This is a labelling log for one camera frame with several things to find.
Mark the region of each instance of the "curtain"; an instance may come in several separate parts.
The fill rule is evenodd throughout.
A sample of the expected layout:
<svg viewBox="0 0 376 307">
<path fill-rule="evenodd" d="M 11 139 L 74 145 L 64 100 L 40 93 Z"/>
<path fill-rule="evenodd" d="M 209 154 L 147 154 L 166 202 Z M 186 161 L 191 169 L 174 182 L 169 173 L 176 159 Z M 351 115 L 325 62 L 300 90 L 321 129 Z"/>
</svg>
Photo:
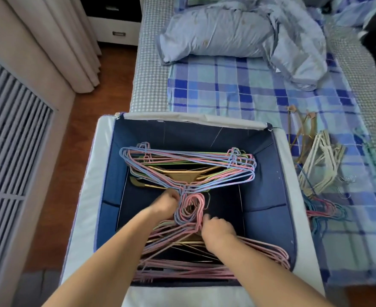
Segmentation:
<svg viewBox="0 0 376 307">
<path fill-rule="evenodd" d="M 99 84 L 101 55 L 80 0 L 7 0 L 75 92 Z"/>
</svg>

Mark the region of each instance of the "drawer handle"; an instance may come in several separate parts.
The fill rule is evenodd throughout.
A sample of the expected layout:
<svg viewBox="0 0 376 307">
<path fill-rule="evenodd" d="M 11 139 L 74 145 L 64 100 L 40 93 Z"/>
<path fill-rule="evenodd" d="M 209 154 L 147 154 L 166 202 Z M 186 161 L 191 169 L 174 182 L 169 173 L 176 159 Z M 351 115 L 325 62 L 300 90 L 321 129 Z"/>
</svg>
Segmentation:
<svg viewBox="0 0 376 307">
<path fill-rule="evenodd" d="M 113 35 L 116 35 L 116 36 L 125 36 L 125 32 L 117 32 L 117 31 L 113 31 Z"/>
<path fill-rule="evenodd" d="M 106 6 L 106 10 L 119 10 L 119 8 L 118 8 L 118 7 L 115 7 L 115 6 L 107 5 L 107 6 Z"/>
</svg>

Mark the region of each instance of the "hand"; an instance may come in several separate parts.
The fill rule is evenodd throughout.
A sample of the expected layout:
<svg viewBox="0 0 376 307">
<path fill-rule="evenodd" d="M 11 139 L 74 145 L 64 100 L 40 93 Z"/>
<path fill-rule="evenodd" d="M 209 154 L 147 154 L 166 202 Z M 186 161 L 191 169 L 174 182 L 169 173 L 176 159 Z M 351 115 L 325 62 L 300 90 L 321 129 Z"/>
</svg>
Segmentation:
<svg viewBox="0 0 376 307">
<path fill-rule="evenodd" d="M 236 232 L 231 223 L 217 217 L 210 219 L 209 214 L 203 216 L 201 234 L 206 248 L 214 254 L 218 246 L 226 239 L 236 239 Z"/>
<path fill-rule="evenodd" d="M 161 222 L 172 217 L 178 207 L 178 202 L 178 192 L 172 188 L 169 188 L 149 206 L 149 209 L 158 219 L 158 222 Z"/>
</svg>

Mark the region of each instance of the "plaid bed sheet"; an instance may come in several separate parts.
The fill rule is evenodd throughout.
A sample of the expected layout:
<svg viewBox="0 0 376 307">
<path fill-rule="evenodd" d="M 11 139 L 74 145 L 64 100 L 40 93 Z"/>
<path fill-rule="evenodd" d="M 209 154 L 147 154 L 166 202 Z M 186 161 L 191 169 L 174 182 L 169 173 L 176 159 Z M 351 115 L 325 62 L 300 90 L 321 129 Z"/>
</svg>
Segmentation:
<svg viewBox="0 0 376 307">
<path fill-rule="evenodd" d="M 181 10 L 184 0 L 175 0 Z M 321 22 L 321 14 L 309 9 Z M 356 98 L 335 56 L 327 54 L 328 73 L 320 88 L 304 92 L 271 71 L 261 58 L 189 56 L 173 65 L 168 79 L 170 110 L 269 122 L 296 136 L 300 121 L 287 106 L 316 112 L 318 130 L 328 129 L 333 141 L 347 147 L 340 174 L 354 180 L 336 182 L 323 196 L 344 205 L 348 221 L 329 220 L 313 236 L 323 282 L 338 286 L 376 284 L 376 173 L 364 155 L 359 129 L 370 140 Z M 300 146 L 291 150 L 298 156 Z M 315 169 L 313 182 L 324 168 Z"/>
</svg>

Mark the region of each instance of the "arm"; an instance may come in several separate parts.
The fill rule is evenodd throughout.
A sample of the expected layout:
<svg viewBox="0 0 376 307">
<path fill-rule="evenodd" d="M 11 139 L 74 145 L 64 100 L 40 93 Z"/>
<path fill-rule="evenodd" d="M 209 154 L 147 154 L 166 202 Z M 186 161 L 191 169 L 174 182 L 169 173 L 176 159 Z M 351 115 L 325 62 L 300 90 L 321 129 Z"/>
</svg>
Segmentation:
<svg viewBox="0 0 376 307">
<path fill-rule="evenodd" d="M 175 212 L 179 195 L 168 189 L 100 247 L 43 307 L 121 306 L 152 229 Z"/>
<path fill-rule="evenodd" d="M 231 223 L 203 217 L 202 238 L 235 275 L 257 307 L 333 307 L 296 275 L 237 239 Z"/>
</svg>

